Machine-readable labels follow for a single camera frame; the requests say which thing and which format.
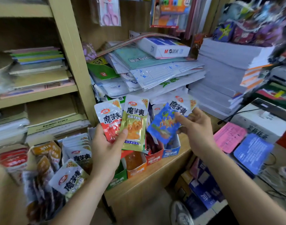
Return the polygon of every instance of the green box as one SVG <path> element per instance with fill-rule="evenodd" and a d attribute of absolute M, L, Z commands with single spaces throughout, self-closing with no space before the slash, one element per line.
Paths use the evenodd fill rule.
<path fill-rule="evenodd" d="M 115 176 L 107 186 L 107 190 L 113 188 L 119 183 L 125 181 L 126 179 L 127 179 L 126 162 L 125 160 L 120 160 L 120 164 L 115 172 Z"/>

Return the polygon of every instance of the person's right hand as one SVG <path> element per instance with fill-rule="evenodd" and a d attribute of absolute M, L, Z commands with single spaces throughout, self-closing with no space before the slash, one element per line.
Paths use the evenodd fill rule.
<path fill-rule="evenodd" d="M 193 115 L 188 117 L 175 113 L 176 121 L 183 126 L 178 129 L 178 133 L 185 133 L 189 138 L 191 150 L 201 159 L 205 153 L 217 149 L 213 136 L 211 119 L 196 107 Z"/>

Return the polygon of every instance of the gray shoe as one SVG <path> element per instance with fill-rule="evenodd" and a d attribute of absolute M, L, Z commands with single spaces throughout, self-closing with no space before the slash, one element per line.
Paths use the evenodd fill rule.
<path fill-rule="evenodd" d="M 192 216 L 186 206 L 180 201 L 174 201 L 171 206 L 172 225 L 194 225 Z"/>

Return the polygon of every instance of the pink scissors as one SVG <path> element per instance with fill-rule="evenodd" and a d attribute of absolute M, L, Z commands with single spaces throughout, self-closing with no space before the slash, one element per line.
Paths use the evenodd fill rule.
<path fill-rule="evenodd" d="M 119 19 L 118 16 L 113 11 L 113 4 L 112 3 L 105 3 L 107 5 L 107 14 L 103 16 L 103 22 L 105 25 L 110 26 L 111 23 L 114 26 L 118 26 Z"/>

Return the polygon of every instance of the yellow starfish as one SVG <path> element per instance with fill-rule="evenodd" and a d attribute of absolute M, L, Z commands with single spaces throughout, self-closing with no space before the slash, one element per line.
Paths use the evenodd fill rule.
<path fill-rule="evenodd" d="M 228 36 L 228 35 L 229 35 L 229 33 L 230 33 L 230 31 L 231 31 L 231 28 L 229 28 L 230 25 L 231 25 L 231 24 L 228 24 L 228 25 L 226 26 L 226 28 L 220 28 L 220 29 L 219 29 L 220 31 L 222 31 L 222 35 L 220 36 L 219 40 L 220 40 L 221 38 L 223 38 L 224 36 Z"/>

